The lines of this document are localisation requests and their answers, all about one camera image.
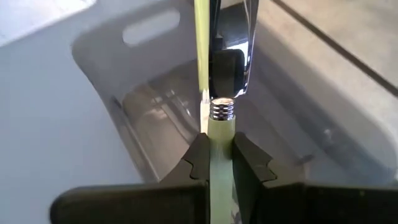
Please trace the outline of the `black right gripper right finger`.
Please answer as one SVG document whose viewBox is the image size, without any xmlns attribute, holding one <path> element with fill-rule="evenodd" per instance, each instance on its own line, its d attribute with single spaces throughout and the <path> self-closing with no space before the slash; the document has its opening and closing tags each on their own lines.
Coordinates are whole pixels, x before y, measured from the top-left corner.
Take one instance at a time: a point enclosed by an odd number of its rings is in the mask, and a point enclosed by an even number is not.
<svg viewBox="0 0 398 224">
<path fill-rule="evenodd" d="M 313 184 L 241 132 L 233 173 L 242 224 L 398 224 L 398 189 Z"/>
</svg>

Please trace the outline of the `green-handled table knife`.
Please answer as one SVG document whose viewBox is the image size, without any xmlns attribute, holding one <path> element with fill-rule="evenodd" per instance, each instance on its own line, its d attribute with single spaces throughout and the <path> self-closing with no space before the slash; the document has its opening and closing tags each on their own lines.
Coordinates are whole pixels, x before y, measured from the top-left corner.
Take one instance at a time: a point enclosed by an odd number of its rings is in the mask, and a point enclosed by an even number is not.
<svg viewBox="0 0 398 224">
<path fill-rule="evenodd" d="M 210 36 L 210 2 L 194 0 L 195 33 L 197 46 L 198 87 L 200 100 L 200 132 L 208 132 L 210 113 L 209 94 L 209 36 Z"/>
<path fill-rule="evenodd" d="M 233 209 L 234 101 L 248 90 L 259 0 L 210 0 L 210 224 L 230 224 Z"/>
</svg>

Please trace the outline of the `white plastic bin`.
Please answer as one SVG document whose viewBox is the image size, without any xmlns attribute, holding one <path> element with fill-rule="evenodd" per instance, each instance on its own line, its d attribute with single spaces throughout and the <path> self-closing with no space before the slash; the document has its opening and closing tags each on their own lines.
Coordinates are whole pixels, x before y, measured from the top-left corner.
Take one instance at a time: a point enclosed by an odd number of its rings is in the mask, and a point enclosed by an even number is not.
<svg viewBox="0 0 398 224">
<path fill-rule="evenodd" d="M 310 182 L 398 186 L 398 76 L 382 31 L 342 0 L 224 1 L 221 51 L 244 76 L 217 93 L 236 100 L 236 129 Z M 99 94 L 137 171 L 162 180 L 201 121 L 193 0 L 162 0 L 105 20 L 73 42 L 75 63 Z"/>
</svg>

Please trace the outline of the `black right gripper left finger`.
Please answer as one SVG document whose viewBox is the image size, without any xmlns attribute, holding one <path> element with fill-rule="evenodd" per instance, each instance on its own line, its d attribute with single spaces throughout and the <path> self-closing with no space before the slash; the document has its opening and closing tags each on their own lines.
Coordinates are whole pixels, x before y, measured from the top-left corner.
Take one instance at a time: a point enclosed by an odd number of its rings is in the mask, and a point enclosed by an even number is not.
<svg viewBox="0 0 398 224">
<path fill-rule="evenodd" d="M 51 224 L 210 224 L 210 141 L 198 134 L 159 182 L 81 186 L 51 204 Z"/>
</svg>

